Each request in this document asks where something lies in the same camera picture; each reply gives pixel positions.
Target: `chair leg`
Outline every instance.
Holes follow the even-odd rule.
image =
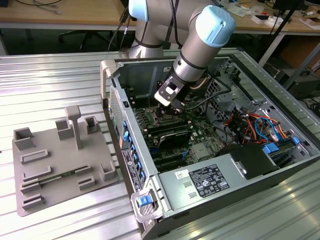
[[[83,41],[82,41],[82,43],[81,43],[81,46],[80,46],[80,51],[82,51],[83,50],[83,48],[85,47],[85,45],[86,45],[86,43],[87,43],[87,40],[91,37],[92,35],[91,35],[91,33],[86,33],[85,34],[85,36],[84,36],[84,39],[83,39]]]
[[[100,35],[97,32],[93,32],[92,33],[95,37],[97,37],[98,39],[101,39],[102,41],[106,42],[106,43],[110,43],[110,40],[102,35]]]
[[[33,40],[34,39],[30,29],[25,29],[25,33],[26,33],[26,36],[27,36],[28,40]]]
[[[75,35],[75,34],[86,34],[87,32],[88,32],[87,30],[72,30],[72,31],[60,33],[59,34],[59,42],[63,43],[64,37],[66,37],[66,36]]]

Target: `light blue joint cap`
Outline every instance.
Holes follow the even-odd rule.
[[[236,28],[233,17],[220,7],[206,6],[195,21],[200,39],[213,48],[223,47]]]
[[[129,0],[129,13],[136,19],[148,22],[147,0]]]

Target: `sticker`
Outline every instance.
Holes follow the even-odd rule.
[[[189,171],[188,169],[182,170],[182,171],[176,171],[174,174],[176,176],[176,179],[183,179],[186,177],[189,177]]]
[[[164,72],[164,73],[165,73],[165,72],[169,72],[170,69],[171,69],[171,67],[169,67],[169,66],[168,66],[168,67],[164,67],[164,68],[163,68],[163,72]]]
[[[216,164],[191,171],[189,175],[202,198],[230,188]]]

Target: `metal table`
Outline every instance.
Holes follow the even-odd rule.
[[[242,54],[235,48],[221,50],[222,54],[229,52]],[[177,52],[167,51],[165,54],[175,55]],[[242,55],[243,62],[252,61],[249,56]],[[122,179],[112,186],[25,217],[16,213],[11,151],[13,129],[25,126],[32,131],[54,128],[55,120],[65,116],[64,107],[77,104],[83,116],[95,115],[106,144],[114,153],[101,106],[100,62],[122,57],[117,52],[97,52],[5,56],[0,59],[1,239],[141,239]],[[261,69],[252,71],[267,75]],[[296,102],[292,104],[303,108]],[[312,117],[309,120],[315,125]],[[116,166],[119,166],[113,155]],[[317,162],[278,186],[159,239],[319,239],[319,199],[320,162]]]

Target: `circuit board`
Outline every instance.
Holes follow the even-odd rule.
[[[159,172],[191,165],[200,161],[213,158],[224,144],[214,131],[212,124],[201,116],[200,111],[188,111],[179,115],[156,116],[157,106],[134,108],[133,112],[149,148],[152,159]],[[190,137],[178,146],[160,149],[159,138],[150,135],[152,130],[160,127],[165,134],[171,134],[175,130],[172,126],[185,123]]]

